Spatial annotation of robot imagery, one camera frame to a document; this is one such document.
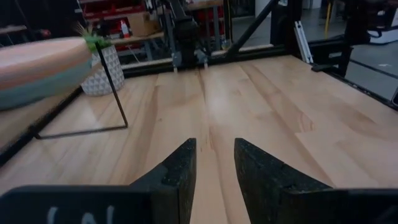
green plant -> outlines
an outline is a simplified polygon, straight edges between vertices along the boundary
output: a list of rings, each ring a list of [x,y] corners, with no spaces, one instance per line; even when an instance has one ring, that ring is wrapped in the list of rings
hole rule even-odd
[[[78,32],[82,38],[84,38],[87,42],[87,46],[89,50],[93,53],[97,52],[97,48],[95,47],[95,43],[98,42],[101,49],[105,49],[111,46],[111,42],[105,40],[101,36],[97,36],[93,33],[93,26],[90,24],[87,28],[84,28],[79,22],[77,22],[75,31]]]

cardboard box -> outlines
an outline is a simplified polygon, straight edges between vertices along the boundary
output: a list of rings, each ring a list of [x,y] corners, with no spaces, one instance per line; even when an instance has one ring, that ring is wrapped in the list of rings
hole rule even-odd
[[[160,31],[158,21],[152,21],[149,12],[135,13],[127,19],[130,23],[132,35],[135,37],[146,37]]]

black metal wire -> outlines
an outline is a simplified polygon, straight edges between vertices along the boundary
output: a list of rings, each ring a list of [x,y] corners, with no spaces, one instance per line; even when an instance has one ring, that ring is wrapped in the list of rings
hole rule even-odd
[[[66,132],[66,133],[60,133],[60,134],[51,134],[51,135],[46,135],[46,136],[41,136],[39,133],[35,133],[34,137],[36,139],[56,139],[56,138],[64,138],[64,137],[70,137],[70,136],[79,136],[82,134],[94,134],[94,133],[101,133],[101,132],[105,132],[105,131],[114,131],[114,130],[119,130],[119,129],[125,129],[129,126],[129,124],[127,122],[126,115],[124,114],[122,104],[120,103],[118,93],[114,87],[114,83],[112,81],[111,74],[109,73],[109,69],[108,69],[108,66],[106,65],[106,60],[104,58],[104,55],[102,54],[102,50],[101,50],[99,43],[95,43],[95,47],[97,48],[98,55],[101,59],[101,64],[104,67],[106,77],[108,78],[108,81],[109,81],[109,85],[111,86],[114,98],[116,100],[116,103],[118,104],[119,111],[123,117],[124,125],[108,127],[108,128],[84,130],[84,131]]]
[[[375,68],[375,67],[372,67],[372,66],[370,66],[370,65],[366,65],[365,63],[359,62],[359,61],[357,61],[357,60],[350,59],[350,62],[353,62],[353,63],[355,63],[355,64],[357,64],[357,65],[360,65],[360,66],[365,67],[365,68],[367,68],[367,69],[370,69],[370,70],[372,70],[372,71],[381,73],[381,74],[383,74],[383,75],[387,75],[388,77],[398,79],[398,75],[395,75],[395,74],[392,74],[392,73],[389,73],[389,72],[380,70],[380,69]]]
[[[17,8],[18,8],[19,13],[21,14],[22,19],[24,20],[24,23],[25,23],[25,26],[26,26],[27,30],[29,31],[30,35],[32,36],[32,39],[36,40],[36,36],[35,36],[32,28],[30,27],[30,25],[29,25],[29,23],[28,23],[28,21],[26,19],[24,11],[21,9],[21,6],[19,5],[18,0],[14,0],[14,2],[15,2],[15,5],[17,6]]]

white ceramic pot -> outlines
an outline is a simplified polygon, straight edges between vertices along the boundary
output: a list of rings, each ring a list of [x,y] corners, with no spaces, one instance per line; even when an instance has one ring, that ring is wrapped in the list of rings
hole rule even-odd
[[[124,75],[120,65],[118,53],[114,46],[102,49],[106,65],[116,90],[122,88],[124,84]],[[93,54],[92,65],[101,63],[98,52]],[[83,91],[90,96],[103,96],[112,93],[111,85],[106,77],[104,68],[98,70],[94,75],[88,77],[82,84]]]

light wood surface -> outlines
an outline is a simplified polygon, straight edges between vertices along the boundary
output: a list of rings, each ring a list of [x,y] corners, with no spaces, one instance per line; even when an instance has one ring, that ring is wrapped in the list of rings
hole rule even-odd
[[[156,34],[152,34],[149,35],[147,37],[128,37],[128,38],[122,38],[122,39],[113,39],[111,40],[111,43],[113,45],[126,45],[126,44],[132,44],[135,42],[140,42],[140,41],[144,41],[144,40],[150,40],[150,39],[154,39],[154,38],[161,38],[164,37],[164,33],[163,32],[158,32]]]
[[[191,223],[249,223],[234,139],[333,187],[398,187],[398,114],[291,56],[126,80],[129,128],[33,140],[0,169],[24,184],[130,184],[197,138]],[[81,96],[43,133],[122,124],[111,95]]]
[[[208,7],[213,6],[222,6],[224,4],[223,0],[207,0],[207,1],[198,1],[191,4],[185,5],[185,8],[192,11],[198,9],[206,9]]]
[[[239,52],[246,52],[249,50],[260,50],[260,49],[267,49],[273,47],[272,44],[264,44],[264,45],[257,45],[257,46],[249,46],[249,47],[241,47]],[[227,50],[217,50],[211,53],[212,56],[215,55],[222,55],[223,53],[227,52]]]
[[[34,124],[69,94],[46,98],[14,110],[0,111],[0,149],[18,138],[31,124]]]

